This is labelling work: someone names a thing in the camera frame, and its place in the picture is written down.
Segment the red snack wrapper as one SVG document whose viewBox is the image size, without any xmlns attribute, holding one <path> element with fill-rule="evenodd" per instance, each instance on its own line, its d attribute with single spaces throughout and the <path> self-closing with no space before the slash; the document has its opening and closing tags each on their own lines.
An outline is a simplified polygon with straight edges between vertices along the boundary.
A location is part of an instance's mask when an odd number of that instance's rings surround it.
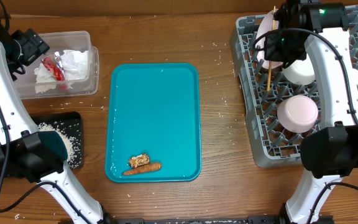
<svg viewBox="0 0 358 224">
<path fill-rule="evenodd" d="M 42 59 L 42 64 L 54 76 L 56 81 L 64 82 L 66 80 L 60 52 L 54 52 L 45 57 Z"/>
</svg>

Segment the pale green bowl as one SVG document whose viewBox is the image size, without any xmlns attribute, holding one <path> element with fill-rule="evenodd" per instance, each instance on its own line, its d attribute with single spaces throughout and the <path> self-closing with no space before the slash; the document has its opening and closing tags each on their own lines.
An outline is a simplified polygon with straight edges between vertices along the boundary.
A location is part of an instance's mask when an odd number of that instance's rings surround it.
<svg viewBox="0 0 358 224">
<path fill-rule="evenodd" d="M 309 85 L 315 81 L 311 60 L 306 55 L 305 60 L 295 60 L 289 67 L 283 68 L 285 78 L 296 85 Z"/>
</svg>

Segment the wooden chopstick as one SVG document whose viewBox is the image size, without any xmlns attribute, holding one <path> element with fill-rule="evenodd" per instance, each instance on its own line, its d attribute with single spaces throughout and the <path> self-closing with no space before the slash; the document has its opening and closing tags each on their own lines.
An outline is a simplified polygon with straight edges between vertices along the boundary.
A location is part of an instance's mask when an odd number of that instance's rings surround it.
<svg viewBox="0 0 358 224">
<path fill-rule="evenodd" d="M 273 11 L 272 11 L 272 29 L 271 30 L 275 30 L 275 19 L 274 19 L 275 11 L 276 11 L 276 6 L 273 7 Z M 270 60 L 269 65 L 268 65 L 267 93 L 270 93 L 271 77 L 272 77 L 272 64 L 273 64 L 273 62 Z"/>
</svg>

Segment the white tissue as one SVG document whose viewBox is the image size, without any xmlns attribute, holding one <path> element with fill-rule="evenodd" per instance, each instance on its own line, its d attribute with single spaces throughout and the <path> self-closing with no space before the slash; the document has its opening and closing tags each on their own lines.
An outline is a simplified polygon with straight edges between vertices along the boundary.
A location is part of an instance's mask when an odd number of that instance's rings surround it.
<svg viewBox="0 0 358 224">
<path fill-rule="evenodd" d="M 54 76 L 44 67 L 42 61 L 38 68 L 34 69 L 36 76 L 36 93 L 45 93 L 59 88 L 60 90 L 72 89 L 73 80 L 82 80 L 88 76 L 88 51 L 63 50 L 60 52 L 65 81 L 56 81 Z"/>
</svg>

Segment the small pink bowl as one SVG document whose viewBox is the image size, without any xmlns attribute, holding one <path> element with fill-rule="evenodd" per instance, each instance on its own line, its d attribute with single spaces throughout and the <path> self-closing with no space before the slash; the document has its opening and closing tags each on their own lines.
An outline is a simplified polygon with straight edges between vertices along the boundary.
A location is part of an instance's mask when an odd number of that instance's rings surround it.
<svg viewBox="0 0 358 224">
<path fill-rule="evenodd" d="M 285 129 L 293 133 L 305 133 L 314 126 L 318 107 L 311 98 L 291 96 L 279 104 L 277 118 Z"/>
</svg>

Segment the white cup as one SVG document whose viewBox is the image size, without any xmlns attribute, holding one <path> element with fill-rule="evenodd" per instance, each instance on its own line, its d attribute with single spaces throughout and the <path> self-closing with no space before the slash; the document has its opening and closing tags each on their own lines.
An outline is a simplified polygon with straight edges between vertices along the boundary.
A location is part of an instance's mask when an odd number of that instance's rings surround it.
<svg viewBox="0 0 358 224">
<path fill-rule="evenodd" d="M 354 74 L 354 81 L 355 81 L 356 85 L 358 85 L 358 69 L 353 68 L 352 72 Z"/>
</svg>

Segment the brown food scrap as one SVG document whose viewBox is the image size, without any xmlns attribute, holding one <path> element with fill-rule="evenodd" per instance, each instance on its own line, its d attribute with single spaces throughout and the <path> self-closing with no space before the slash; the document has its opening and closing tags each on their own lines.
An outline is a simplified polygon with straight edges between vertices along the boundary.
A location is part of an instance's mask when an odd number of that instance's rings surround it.
<svg viewBox="0 0 358 224">
<path fill-rule="evenodd" d="M 144 166 L 150 163 L 150 157 L 148 154 L 143 153 L 138 156 L 133 156 L 128 160 L 128 163 L 132 169 L 140 166 Z"/>
</svg>

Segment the orange carrot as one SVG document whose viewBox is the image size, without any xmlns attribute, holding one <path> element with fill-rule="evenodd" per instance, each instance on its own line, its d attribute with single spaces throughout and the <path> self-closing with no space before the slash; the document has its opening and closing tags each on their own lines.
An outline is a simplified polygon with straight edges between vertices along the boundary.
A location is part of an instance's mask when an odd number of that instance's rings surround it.
<svg viewBox="0 0 358 224">
<path fill-rule="evenodd" d="M 143 174 L 148 172 L 155 172 L 162 168 L 162 164 L 159 162 L 153 162 L 146 165 L 142 165 L 131 170 L 127 170 L 123 172 L 123 175 L 136 175 L 136 174 Z"/>
</svg>

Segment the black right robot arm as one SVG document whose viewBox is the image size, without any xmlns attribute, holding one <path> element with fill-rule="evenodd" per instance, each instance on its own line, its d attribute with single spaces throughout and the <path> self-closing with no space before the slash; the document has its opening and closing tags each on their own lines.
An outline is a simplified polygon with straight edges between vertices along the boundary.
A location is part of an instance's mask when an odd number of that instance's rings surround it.
<svg viewBox="0 0 358 224">
<path fill-rule="evenodd" d="M 352 67 L 349 20 L 341 3 L 287 1 L 275 11 L 278 27 L 260 36 L 268 61 L 289 67 L 309 58 L 321 103 L 321 129 L 304 138 L 304 173 L 282 206 L 281 223 L 332 223 L 325 200 L 358 168 L 358 71 Z"/>
</svg>

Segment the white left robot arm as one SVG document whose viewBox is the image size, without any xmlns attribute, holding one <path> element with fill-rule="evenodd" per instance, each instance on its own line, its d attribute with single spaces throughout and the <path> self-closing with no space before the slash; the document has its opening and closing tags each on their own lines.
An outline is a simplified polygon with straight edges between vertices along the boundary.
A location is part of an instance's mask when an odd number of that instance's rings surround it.
<svg viewBox="0 0 358 224">
<path fill-rule="evenodd" d="M 29 116 L 14 86 L 17 74 L 24 74 L 49 50 L 32 29 L 9 33 L 9 21 L 0 20 L 0 194 L 5 177 L 25 178 L 34 186 L 8 212 L 34 190 L 46 190 L 67 212 L 72 223 L 113 223 L 103 206 L 80 184 L 67 163 L 67 149 L 55 131 L 40 131 Z"/>
</svg>

